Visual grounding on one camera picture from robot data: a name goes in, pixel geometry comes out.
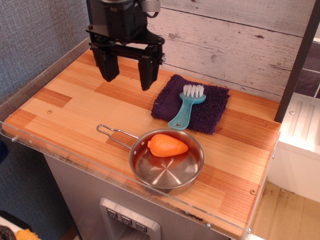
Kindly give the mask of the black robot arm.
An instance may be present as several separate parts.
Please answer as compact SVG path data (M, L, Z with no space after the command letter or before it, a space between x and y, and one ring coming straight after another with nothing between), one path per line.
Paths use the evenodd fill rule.
M88 0L90 49L102 77L111 82L120 73L118 57L138 61L142 90L157 80L163 64L164 38L147 28L150 14L141 0Z

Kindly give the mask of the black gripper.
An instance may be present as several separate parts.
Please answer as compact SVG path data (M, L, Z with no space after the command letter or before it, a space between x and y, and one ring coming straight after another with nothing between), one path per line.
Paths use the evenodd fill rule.
M157 80L165 61L164 38L148 30L146 0L88 0L90 47L102 77L111 82L120 73L117 56L138 59L141 88L147 91Z

